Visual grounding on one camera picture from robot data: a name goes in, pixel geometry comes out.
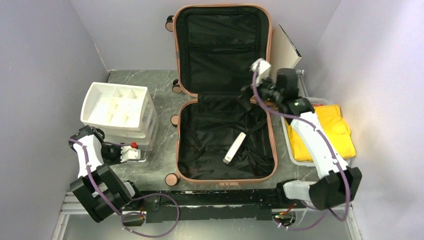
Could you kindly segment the white plastic drawer organizer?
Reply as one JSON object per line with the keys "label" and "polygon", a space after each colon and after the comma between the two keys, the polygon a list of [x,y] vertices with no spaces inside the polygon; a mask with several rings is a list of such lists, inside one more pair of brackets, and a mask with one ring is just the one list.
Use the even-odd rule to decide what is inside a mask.
{"label": "white plastic drawer organizer", "polygon": [[102,130],[112,143],[137,143],[152,151],[159,120],[146,86],[93,82],[84,98],[80,121]]}

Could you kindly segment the white plastic mesh basket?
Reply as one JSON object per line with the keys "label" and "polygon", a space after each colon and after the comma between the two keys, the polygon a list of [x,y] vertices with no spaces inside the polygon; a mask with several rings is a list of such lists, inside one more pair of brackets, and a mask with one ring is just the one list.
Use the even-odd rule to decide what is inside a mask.
{"label": "white plastic mesh basket", "polygon": [[279,110],[284,114],[281,122],[289,158],[295,165],[317,169],[335,169],[336,164],[344,170],[349,167],[351,157],[338,152],[309,98],[283,102]]}

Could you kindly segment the pink hard-shell suitcase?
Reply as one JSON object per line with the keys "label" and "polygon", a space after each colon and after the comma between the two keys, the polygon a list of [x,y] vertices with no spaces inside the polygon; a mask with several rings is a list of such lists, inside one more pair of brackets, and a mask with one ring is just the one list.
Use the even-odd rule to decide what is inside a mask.
{"label": "pink hard-shell suitcase", "polygon": [[[171,117],[177,129],[176,173],[192,184],[239,185],[269,179],[278,155],[272,120],[251,91],[251,65],[269,60],[272,20],[254,4],[188,5],[167,18],[178,78],[190,96]],[[246,137],[229,164],[223,159]]]}

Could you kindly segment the white book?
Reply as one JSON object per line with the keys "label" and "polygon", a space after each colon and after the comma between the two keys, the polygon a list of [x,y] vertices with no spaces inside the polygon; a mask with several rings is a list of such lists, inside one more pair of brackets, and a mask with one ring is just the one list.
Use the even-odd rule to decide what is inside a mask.
{"label": "white book", "polygon": [[236,155],[238,149],[241,147],[245,137],[246,137],[246,134],[244,132],[241,132],[237,136],[237,138],[234,140],[234,142],[230,146],[229,150],[227,151],[225,157],[223,158],[223,162],[225,164],[229,164],[232,161],[232,159]]}

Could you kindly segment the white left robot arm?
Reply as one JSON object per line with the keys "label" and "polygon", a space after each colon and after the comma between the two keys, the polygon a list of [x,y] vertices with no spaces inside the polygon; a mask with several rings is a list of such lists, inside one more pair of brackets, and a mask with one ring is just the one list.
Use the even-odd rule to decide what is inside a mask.
{"label": "white left robot arm", "polygon": [[70,190],[97,223],[113,213],[120,213],[127,206],[137,210],[142,206],[143,196],[136,185],[122,181],[102,156],[104,132],[85,125],[68,140],[69,147],[77,153],[79,171],[77,180],[70,184]]}

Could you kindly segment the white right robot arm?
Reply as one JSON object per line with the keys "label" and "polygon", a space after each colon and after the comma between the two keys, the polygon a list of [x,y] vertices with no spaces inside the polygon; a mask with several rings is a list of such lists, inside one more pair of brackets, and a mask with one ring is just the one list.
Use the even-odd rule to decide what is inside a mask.
{"label": "white right robot arm", "polygon": [[320,211],[344,204],[349,207],[355,198],[362,172],[349,164],[336,151],[325,134],[318,115],[305,98],[294,90],[279,88],[267,70],[252,69],[252,90],[258,104],[267,112],[288,120],[312,157],[318,181],[290,180],[275,193],[275,202],[282,208],[294,200],[310,202]]}

